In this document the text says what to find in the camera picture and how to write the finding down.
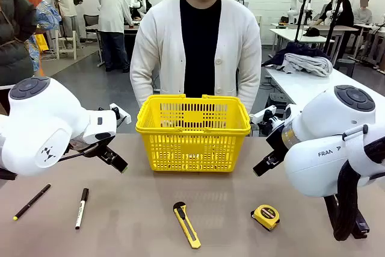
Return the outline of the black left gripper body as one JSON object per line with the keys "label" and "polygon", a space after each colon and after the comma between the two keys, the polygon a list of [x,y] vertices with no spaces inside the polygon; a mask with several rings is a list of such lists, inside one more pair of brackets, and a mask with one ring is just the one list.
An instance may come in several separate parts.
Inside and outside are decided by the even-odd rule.
{"label": "black left gripper body", "polygon": [[75,154],[72,155],[73,157],[84,156],[86,158],[114,158],[116,153],[108,147],[113,139],[115,139],[115,135],[97,140],[94,144],[86,144],[78,140],[71,140],[67,150],[75,152]]}

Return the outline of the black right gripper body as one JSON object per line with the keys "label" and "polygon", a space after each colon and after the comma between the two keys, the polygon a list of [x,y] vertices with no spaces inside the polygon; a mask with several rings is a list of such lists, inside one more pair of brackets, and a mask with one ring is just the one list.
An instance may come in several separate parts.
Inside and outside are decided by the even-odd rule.
{"label": "black right gripper body", "polygon": [[273,150],[267,156],[267,160],[269,163],[281,163],[289,150],[282,139],[283,128],[284,126],[276,127],[276,129],[273,130],[272,133],[270,133],[270,135],[266,138],[266,142],[270,145]]}

